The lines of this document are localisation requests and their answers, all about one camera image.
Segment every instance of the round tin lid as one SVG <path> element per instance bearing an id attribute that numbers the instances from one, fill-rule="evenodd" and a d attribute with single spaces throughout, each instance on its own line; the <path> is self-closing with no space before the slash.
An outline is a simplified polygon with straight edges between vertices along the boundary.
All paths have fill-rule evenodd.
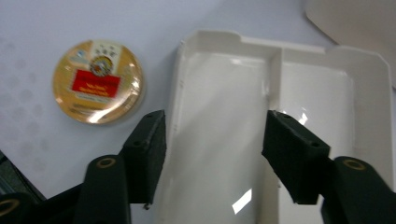
<path id="1" fill-rule="evenodd" d="M 107 123 L 136 106 L 144 80 L 136 57 L 123 45 L 89 40 L 66 52 L 53 74 L 62 111 L 85 123 Z"/>

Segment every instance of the red label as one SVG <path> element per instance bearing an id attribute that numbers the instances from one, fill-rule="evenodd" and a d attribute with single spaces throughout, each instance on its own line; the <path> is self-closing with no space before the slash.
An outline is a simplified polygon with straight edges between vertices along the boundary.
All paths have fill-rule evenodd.
<path id="1" fill-rule="evenodd" d="M 72 90 L 114 98 L 120 85 L 120 77 L 98 77 L 90 71 L 77 70 Z"/>

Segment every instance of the gold round tin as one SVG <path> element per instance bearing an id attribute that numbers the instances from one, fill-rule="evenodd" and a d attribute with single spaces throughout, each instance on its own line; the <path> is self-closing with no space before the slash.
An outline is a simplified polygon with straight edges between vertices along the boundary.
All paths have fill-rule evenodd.
<path id="1" fill-rule="evenodd" d="M 139 102 L 144 80 L 136 57 L 115 42 L 89 40 L 69 51 L 53 74 L 62 111 L 85 123 L 108 123 Z"/>

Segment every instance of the white table surface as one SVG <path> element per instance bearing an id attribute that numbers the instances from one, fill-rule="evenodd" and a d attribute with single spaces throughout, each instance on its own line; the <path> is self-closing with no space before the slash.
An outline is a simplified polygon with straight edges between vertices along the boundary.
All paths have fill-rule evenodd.
<path id="1" fill-rule="evenodd" d="M 0 0 L 0 149 L 46 197 L 69 189 L 82 181 L 92 159 L 117 154 L 143 115 L 167 108 L 177 46 L 194 30 L 332 47 L 305 17 L 304 5 L 305 0 Z M 62 55 L 98 38 L 130 49 L 148 87 L 132 116 L 102 126 L 67 117 L 51 87 Z M 393 107 L 395 99 L 393 90 Z M 140 212 L 134 219 L 151 222 Z"/>

